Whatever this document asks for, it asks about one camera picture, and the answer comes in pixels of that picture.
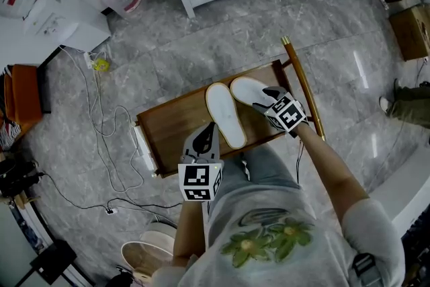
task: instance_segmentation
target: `wooden table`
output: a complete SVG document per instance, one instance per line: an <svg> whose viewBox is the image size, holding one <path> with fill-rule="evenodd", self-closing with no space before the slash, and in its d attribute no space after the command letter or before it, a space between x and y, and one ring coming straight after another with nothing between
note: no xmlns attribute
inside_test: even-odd
<svg viewBox="0 0 430 287"><path fill-rule="evenodd" d="M288 82L284 68L293 65L312 115L308 119L314 122L317 133L322 138L325 138L313 96L300 61L288 38L284 37L282 42L290 56L290 59L286 63L281 64L279 60L276 60L267 65L222 79L220 82L230 86L233 79L247 76L258 79L269 86L280 85L291 92L290 83ZM161 177L177 173L177 164L182 155L183 144L186 138L194 130L212 121L206 107L205 94L208 87L209 85L172 99L137 116L138 123L142 128L145 140L157 165L156 173L161 175ZM236 107L239 119L247 135L247 145L239 150L234 150L227 145L224 137L220 134L220 154L222 158L252 149L284 135L283 132L272 128L263 115L256 112L252 107L237 101Z"/></svg>

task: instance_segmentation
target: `brass tip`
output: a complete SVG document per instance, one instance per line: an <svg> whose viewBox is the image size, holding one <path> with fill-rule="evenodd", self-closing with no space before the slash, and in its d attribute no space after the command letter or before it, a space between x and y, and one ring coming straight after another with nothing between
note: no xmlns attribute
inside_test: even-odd
<svg viewBox="0 0 430 287"><path fill-rule="evenodd" d="M282 37L282 38L281 38L281 41L282 41L282 44L283 44L283 45L286 45L286 44L290 44L290 43L291 43L290 38L289 38L288 36L284 36L284 37Z"/></svg>

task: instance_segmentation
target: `white t-shirt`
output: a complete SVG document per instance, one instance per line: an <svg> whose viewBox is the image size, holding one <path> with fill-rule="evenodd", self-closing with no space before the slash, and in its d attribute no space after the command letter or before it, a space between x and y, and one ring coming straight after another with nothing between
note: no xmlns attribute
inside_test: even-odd
<svg viewBox="0 0 430 287"><path fill-rule="evenodd" d="M313 214L301 190L235 190L213 209L205 254L187 268L157 270L152 286L361 286L352 267L359 253L374 256L384 286L402 284L402 243L377 201L346 212L343 236Z"/></svg>

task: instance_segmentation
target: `yellow object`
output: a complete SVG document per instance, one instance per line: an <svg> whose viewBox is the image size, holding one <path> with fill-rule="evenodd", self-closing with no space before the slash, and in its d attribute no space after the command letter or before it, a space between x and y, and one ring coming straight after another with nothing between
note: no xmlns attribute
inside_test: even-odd
<svg viewBox="0 0 430 287"><path fill-rule="evenodd" d="M110 63L102 58L97 58L93 62L93 67L96 71L106 72L109 70Z"/></svg>

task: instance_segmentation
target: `marble floor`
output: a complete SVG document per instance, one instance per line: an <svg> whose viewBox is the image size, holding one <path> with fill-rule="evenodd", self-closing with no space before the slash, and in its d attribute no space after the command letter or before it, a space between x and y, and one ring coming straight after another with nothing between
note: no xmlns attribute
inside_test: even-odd
<svg viewBox="0 0 430 287"><path fill-rule="evenodd" d="M116 105L126 107L134 120L143 110L227 75L285 60L280 37L289 35L314 92L327 142L371 191L429 134L418 126L402 127L378 108L380 95L390 97L395 77L403 85L415 84L418 67L417 61L402 61L387 17L380 0L218 0L198 7L196 18L190 20L180 0L145 0L144 13L133 24L115 14L108 16L112 37L95 51L106 53L111 69L100 75L104 115L96 110L94 121L111 132ZM92 72L84 68L81 53L68 51L83 67L92 103L96 95ZM294 72L288 70L288 77L303 102ZM80 206L124 197L109 183L109 172L97 154L84 80L64 52L49 62L47 79L52 113L26 135L24 149ZM427 66L423 79L430 79ZM105 145L99 138L101 156L117 190L122 189L121 181L125 186L140 181L129 165L134 145L128 126L127 114L119 111L115 134L105 138ZM295 174L298 141L285 136L271 146ZM108 163L108 152L116 171ZM144 177L141 187L128 192L133 200L164 205L181 201L176 177L153 179L140 157L135 155L132 163ZM336 226L306 152L300 184L317 216ZM102 208L80 210L65 202L49 179L34 186L34 193L40 196L37 207L52 232L69 242L78 255L76 262L97 283L115 275L114 266L124 264L122 244L139 240L154 220L149 213L124 208L115 215ZM121 201L112 204L130 207ZM180 207L149 209L173 221L180 212Z"/></svg>

